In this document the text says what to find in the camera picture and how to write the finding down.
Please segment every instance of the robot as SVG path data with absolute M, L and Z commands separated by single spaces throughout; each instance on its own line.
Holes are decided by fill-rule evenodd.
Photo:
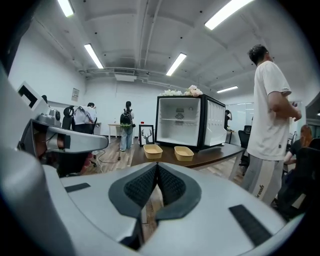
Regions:
M 168 163 L 59 178 L 53 166 L 37 158 L 34 127 L 45 133 L 47 152 L 92 152 L 106 148 L 108 139 L 59 128 L 57 112 L 26 83 L 20 89 L 27 91 L 15 91 L 2 67 L 0 84 L 5 109 L 1 195 L 24 232 L 46 254 L 269 255 L 302 218 L 286 225 L 231 181 Z M 156 213 L 157 229 L 145 242 L 141 211 L 156 185 L 164 208 Z

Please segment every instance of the sign on wall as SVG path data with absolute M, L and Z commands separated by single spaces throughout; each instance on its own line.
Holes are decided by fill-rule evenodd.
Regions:
M 73 88 L 71 100 L 74 102 L 77 102 L 78 97 L 79 97 L 79 90 L 76 88 Z

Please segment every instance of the picture frame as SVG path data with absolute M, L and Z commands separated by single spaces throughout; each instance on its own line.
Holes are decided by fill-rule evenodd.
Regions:
M 139 138 L 140 147 L 143 145 L 155 144 L 154 126 L 139 124 Z

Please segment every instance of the jeans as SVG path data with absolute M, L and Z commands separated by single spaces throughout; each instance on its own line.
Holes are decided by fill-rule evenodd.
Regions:
M 122 127 L 121 128 L 121 142 L 120 142 L 120 149 L 126 150 L 130 149 L 132 145 L 132 136 L 133 136 L 133 128 L 130 127 Z

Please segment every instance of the gray sweatpants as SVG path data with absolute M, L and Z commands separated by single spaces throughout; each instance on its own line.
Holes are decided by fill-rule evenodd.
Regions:
M 281 188 L 284 161 L 262 160 L 250 155 L 241 187 L 270 205 Z

